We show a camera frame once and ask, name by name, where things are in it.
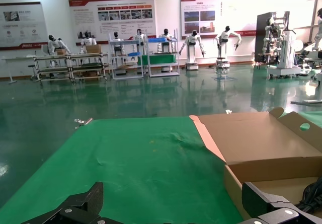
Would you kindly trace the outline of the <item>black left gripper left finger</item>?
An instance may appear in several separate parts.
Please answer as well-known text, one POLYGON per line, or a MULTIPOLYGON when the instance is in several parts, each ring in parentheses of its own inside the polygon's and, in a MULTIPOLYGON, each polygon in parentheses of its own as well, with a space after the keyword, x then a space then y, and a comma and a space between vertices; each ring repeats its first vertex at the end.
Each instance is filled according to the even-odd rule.
POLYGON ((56 209, 27 220, 24 223, 115 223, 116 221, 113 219, 100 216, 100 211, 103 207, 103 197, 103 183, 95 182, 87 192, 70 195, 56 209))

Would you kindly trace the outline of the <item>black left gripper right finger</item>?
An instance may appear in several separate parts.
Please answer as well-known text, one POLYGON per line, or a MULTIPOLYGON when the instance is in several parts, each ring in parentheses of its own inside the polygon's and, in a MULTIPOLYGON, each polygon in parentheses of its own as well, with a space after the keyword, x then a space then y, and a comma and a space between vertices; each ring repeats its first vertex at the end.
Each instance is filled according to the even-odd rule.
POLYGON ((308 185, 296 205, 283 196, 268 194, 245 182, 241 192, 243 208, 250 216, 243 223, 321 223, 313 214, 321 210, 321 181, 308 185))

